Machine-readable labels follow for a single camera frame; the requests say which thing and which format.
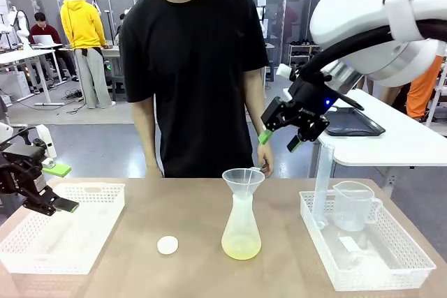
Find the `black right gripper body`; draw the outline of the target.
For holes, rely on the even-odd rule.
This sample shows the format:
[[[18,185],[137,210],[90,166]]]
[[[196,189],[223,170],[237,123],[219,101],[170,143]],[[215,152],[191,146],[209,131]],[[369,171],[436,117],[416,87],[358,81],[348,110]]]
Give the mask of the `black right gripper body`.
[[[297,77],[288,89],[292,101],[316,116],[324,115],[336,102],[336,92],[323,82],[308,82]]]

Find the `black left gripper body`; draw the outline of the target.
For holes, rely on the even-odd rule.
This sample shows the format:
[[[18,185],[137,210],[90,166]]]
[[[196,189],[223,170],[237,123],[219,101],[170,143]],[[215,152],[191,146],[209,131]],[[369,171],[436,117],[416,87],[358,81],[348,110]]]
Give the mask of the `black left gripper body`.
[[[20,194],[30,207],[44,207],[40,190],[36,182],[42,177],[42,165],[45,160],[42,147],[27,144],[7,144],[1,151],[1,194]]]

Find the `person's left hand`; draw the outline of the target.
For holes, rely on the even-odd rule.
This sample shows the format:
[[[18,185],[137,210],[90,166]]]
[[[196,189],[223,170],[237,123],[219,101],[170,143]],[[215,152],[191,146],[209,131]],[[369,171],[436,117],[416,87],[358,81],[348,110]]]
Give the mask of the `person's left hand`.
[[[274,156],[269,144],[259,144],[257,148],[258,163],[266,178],[274,172]]]

